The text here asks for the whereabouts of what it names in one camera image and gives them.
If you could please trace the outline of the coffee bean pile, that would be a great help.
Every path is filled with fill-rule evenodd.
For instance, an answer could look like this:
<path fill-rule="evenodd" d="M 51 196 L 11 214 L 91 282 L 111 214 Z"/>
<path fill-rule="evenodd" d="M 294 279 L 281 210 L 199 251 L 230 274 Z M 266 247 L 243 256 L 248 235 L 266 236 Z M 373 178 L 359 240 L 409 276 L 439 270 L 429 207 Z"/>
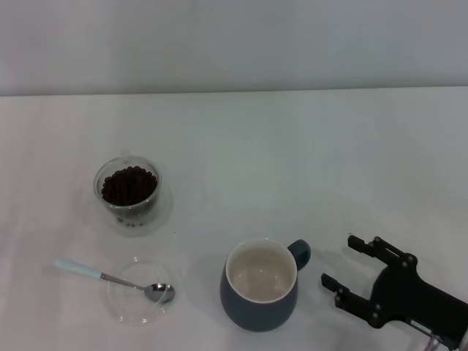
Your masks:
<path fill-rule="evenodd" d="M 139 166 L 117 170 L 105 179 L 102 198 L 116 206 L 131 206 L 150 197 L 158 185 L 157 177 Z"/>

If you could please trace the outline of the small clear glass dish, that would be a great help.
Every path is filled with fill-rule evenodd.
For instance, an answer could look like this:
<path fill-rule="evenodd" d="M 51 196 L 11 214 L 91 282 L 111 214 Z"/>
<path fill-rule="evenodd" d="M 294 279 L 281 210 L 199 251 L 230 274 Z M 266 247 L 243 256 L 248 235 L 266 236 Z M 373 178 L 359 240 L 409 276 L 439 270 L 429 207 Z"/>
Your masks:
<path fill-rule="evenodd" d="M 133 257 L 110 274 L 136 284 L 130 287 L 106 283 L 105 305 L 121 324 L 150 324 L 168 312 L 177 300 L 177 275 L 162 260 Z"/>

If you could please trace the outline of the clear glass cup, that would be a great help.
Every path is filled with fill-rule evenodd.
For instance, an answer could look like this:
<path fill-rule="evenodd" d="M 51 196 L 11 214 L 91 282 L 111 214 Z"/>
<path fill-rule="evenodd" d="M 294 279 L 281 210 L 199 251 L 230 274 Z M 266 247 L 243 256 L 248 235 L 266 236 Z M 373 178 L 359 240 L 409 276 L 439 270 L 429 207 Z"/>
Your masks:
<path fill-rule="evenodd" d="M 143 227 L 156 216 L 162 174 L 150 160 L 125 155 L 106 162 L 94 177 L 103 209 L 125 228 Z"/>

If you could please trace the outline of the blue handled metal spoon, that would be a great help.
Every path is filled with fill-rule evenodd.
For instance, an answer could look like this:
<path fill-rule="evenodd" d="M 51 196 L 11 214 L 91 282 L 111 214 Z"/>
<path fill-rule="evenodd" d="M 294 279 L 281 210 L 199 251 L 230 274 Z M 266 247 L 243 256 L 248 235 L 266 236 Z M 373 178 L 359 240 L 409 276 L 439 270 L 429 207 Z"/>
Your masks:
<path fill-rule="evenodd" d="M 120 284 L 125 287 L 130 287 L 133 290 L 139 290 L 143 292 L 145 297 L 154 303 L 169 303 L 176 296 L 175 289 L 170 284 L 155 283 L 150 284 L 146 287 L 134 284 L 124 279 L 112 276 L 110 274 L 103 273 L 97 269 L 88 267 L 87 265 L 77 263 L 73 260 L 59 258 L 54 261 L 54 265 L 63 271 L 69 271 L 81 276 L 86 276 L 92 279 L 98 279 L 114 284 Z"/>

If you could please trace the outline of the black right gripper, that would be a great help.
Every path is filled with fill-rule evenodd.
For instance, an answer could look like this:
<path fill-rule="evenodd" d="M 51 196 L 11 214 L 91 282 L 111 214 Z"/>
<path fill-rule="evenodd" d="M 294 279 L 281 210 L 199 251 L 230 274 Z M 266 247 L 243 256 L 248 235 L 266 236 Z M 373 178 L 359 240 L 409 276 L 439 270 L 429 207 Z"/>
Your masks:
<path fill-rule="evenodd" d="M 366 243 L 350 235 L 349 248 L 387 265 L 377 277 L 370 299 L 351 292 L 331 276 L 321 275 L 322 286 L 334 293 L 335 307 L 374 328 L 401 321 L 425 334 L 440 337 L 446 347 L 460 347 L 468 331 L 468 303 L 423 281 L 418 259 L 376 236 Z"/>

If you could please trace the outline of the dark grey ceramic mug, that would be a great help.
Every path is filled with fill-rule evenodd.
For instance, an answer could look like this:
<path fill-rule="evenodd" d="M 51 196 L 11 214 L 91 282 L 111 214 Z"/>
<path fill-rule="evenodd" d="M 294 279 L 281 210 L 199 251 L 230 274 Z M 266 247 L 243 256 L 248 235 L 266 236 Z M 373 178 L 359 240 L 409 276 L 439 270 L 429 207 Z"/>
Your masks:
<path fill-rule="evenodd" d="M 219 294 L 226 315 L 252 332 L 283 325 L 298 300 L 298 272 L 311 257 L 309 244 L 299 239 L 284 246 L 270 238 L 252 238 L 227 256 Z"/>

